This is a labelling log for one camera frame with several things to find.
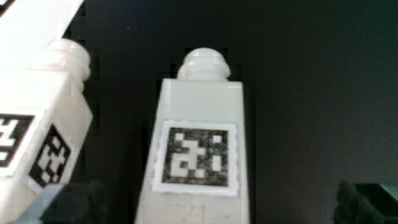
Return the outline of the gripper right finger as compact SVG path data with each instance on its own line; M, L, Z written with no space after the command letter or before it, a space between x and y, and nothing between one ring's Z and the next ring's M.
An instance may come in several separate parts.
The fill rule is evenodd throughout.
M338 224L398 224L398 184L340 184Z

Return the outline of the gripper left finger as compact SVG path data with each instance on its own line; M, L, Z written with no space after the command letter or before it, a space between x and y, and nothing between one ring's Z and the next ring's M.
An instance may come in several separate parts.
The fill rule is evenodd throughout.
M105 224L102 184L50 184L25 209L16 224Z

